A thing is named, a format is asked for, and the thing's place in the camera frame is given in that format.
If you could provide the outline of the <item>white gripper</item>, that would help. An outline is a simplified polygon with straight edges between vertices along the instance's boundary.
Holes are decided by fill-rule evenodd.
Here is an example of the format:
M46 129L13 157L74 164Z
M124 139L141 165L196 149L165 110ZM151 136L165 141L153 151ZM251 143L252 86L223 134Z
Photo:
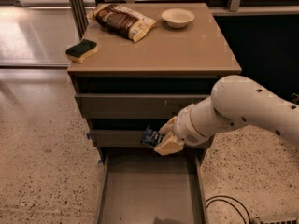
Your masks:
M207 136L197 132L192 124L192 109L195 104L188 105L178 112L176 117L171 118L159 133L165 135L162 141L154 148L154 151L162 156L180 152L184 148L184 143L195 147L205 143Z

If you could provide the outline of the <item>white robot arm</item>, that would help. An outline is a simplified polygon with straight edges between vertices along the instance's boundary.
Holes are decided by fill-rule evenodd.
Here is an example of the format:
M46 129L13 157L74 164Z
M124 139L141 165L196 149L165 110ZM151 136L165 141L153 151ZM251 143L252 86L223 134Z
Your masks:
M196 147L217 133L247 125L274 133L299 145L299 106L276 96L250 78L223 77L205 100L181 109L161 129L164 136L154 148L161 155Z

